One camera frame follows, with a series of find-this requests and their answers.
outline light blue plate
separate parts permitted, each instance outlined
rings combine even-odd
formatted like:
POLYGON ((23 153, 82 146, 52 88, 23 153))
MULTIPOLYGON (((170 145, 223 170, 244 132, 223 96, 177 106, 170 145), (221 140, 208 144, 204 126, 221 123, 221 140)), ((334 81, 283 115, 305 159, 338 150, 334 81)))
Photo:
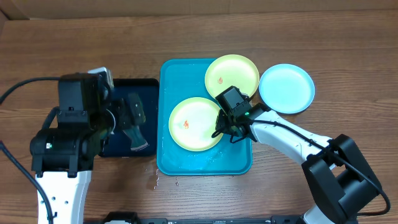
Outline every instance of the light blue plate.
POLYGON ((251 167, 250 139, 231 144, 225 134, 214 147, 192 152, 180 147, 170 135, 170 114, 181 101, 198 96, 215 102, 205 87, 206 70, 214 60, 173 59, 162 66, 156 163, 167 175, 238 175, 251 167))
POLYGON ((302 68, 278 64, 262 74, 259 91, 262 100, 274 111, 295 114, 311 105, 315 96, 315 85, 302 68))

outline plate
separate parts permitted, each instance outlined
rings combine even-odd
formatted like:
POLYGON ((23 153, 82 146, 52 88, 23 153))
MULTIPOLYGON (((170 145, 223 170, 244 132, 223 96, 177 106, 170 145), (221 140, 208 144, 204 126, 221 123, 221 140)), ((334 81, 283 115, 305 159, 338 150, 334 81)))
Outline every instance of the plate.
POLYGON ((225 55, 216 59, 208 67, 205 86, 213 98, 230 86, 236 86, 241 93, 252 96, 259 86, 259 70, 246 57, 225 55))
POLYGON ((213 101, 193 97, 179 103, 169 118, 169 131, 173 140, 189 151, 204 151, 215 146, 221 139, 211 135, 216 129, 220 107, 213 101))
POLYGON ((315 96, 315 85, 302 68, 278 64, 262 74, 259 91, 262 100, 274 111, 295 114, 311 105, 315 96))

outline black tray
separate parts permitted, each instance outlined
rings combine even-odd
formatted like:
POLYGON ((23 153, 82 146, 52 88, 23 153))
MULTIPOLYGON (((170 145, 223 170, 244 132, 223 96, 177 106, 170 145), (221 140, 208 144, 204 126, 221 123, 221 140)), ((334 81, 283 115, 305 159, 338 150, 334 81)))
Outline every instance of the black tray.
POLYGON ((127 98, 135 92, 142 101, 146 121, 140 125, 143 137, 148 146, 140 151, 130 150, 130 139, 120 130, 115 130, 109 139, 109 147, 100 154, 101 157, 151 156, 157 149, 157 113, 159 102, 159 82, 154 78, 116 78, 113 80, 113 98, 127 98))

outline wooden table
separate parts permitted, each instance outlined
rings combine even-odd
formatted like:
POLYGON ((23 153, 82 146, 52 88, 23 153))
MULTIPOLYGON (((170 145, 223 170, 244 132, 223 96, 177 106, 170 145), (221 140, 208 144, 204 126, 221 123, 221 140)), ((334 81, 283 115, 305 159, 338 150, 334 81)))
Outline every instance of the wooden table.
MULTIPOLYGON (((397 21, 398 11, 9 21, 0 38, 0 92, 27 78, 101 66, 116 78, 158 78, 171 58, 241 54, 261 73, 292 63, 312 76, 317 93, 306 112, 287 119, 314 133, 351 136, 392 202, 388 215, 360 222, 396 223, 397 21)), ((28 169, 30 140, 55 105, 56 83, 41 82, 18 89, 0 108, 0 138, 28 169)), ((155 157, 97 158, 85 218, 115 210, 140 217, 269 217, 312 206, 299 165, 261 144, 253 144, 253 154, 247 174, 178 180, 157 173, 155 157)), ((1 222, 35 223, 35 189, 4 156, 0 170, 1 222)), ((378 197, 364 210, 383 208, 378 197)))

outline black cable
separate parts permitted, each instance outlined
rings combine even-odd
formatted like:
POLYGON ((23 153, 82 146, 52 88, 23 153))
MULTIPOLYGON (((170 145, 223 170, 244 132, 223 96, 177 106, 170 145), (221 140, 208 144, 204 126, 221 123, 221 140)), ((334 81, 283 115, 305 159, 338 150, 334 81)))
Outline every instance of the black cable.
POLYGON ((60 77, 39 77, 39 78, 31 78, 31 79, 28 79, 28 80, 21 81, 21 82, 15 84, 15 85, 14 85, 13 87, 11 87, 10 89, 8 89, 8 90, 1 96, 1 98, 0 98, 0 105, 3 103, 3 101, 6 99, 6 97, 7 97, 8 95, 10 95, 10 93, 12 93, 16 88, 18 88, 18 87, 20 87, 20 86, 23 86, 23 85, 28 84, 28 83, 31 83, 31 82, 36 82, 36 81, 46 81, 46 80, 50 81, 50 80, 59 80, 59 79, 60 79, 60 77))
POLYGON ((0 148, 2 152, 7 156, 7 158, 28 178, 28 180, 35 186, 40 196, 43 198, 45 208, 47 209, 47 219, 49 220, 49 224, 53 224, 53 215, 51 210, 50 201, 47 198, 43 188, 40 184, 30 175, 30 173, 17 161, 17 159, 7 150, 6 146, 2 141, 0 141, 0 148))
POLYGON ((337 154, 335 154, 334 152, 329 151, 327 148, 319 145, 318 143, 316 143, 314 140, 304 136, 303 134, 301 134, 300 132, 296 131, 295 129, 285 125, 285 124, 281 124, 278 123, 277 121, 262 121, 262 120, 250 120, 250 121, 245 121, 245 122, 237 122, 237 123, 232 123, 231 126, 225 126, 222 128, 217 129, 212 135, 212 138, 217 137, 219 134, 221 134, 223 131, 225 131, 226 129, 229 129, 232 126, 239 126, 239 125, 244 125, 244 124, 248 124, 248 125, 252 125, 253 123, 262 123, 262 124, 271 124, 274 126, 279 126, 281 128, 284 128, 294 134, 296 134, 298 137, 302 138, 304 141, 308 142, 310 145, 313 145, 319 149, 321 149, 322 151, 328 153, 329 155, 333 156, 335 159, 337 159, 339 162, 341 162, 342 164, 344 164, 346 167, 348 167, 349 169, 351 169, 352 171, 354 171, 356 174, 358 174, 359 176, 361 176, 363 179, 365 179, 368 183, 370 183, 383 197, 384 201, 386 202, 386 208, 383 211, 380 212, 360 212, 357 214, 357 216, 378 216, 378 215, 385 215, 387 212, 389 212, 389 210, 391 209, 391 203, 390 200, 387 196, 387 194, 383 191, 383 189, 381 189, 380 187, 378 187, 371 179, 369 179, 368 177, 366 177, 361 171, 357 170, 355 167, 353 167, 349 162, 345 161, 344 159, 342 159, 341 157, 339 157, 337 154))
POLYGON ((60 107, 59 106, 56 106, 56 107, 51 109, 51 111, 49 112, 49 114, 47 115, 47 117, 44 120, 42 129, 50 128, 52 121, 54 120, 55 116, 57 115, 57 113, 59 111, 60 111, 60 107))

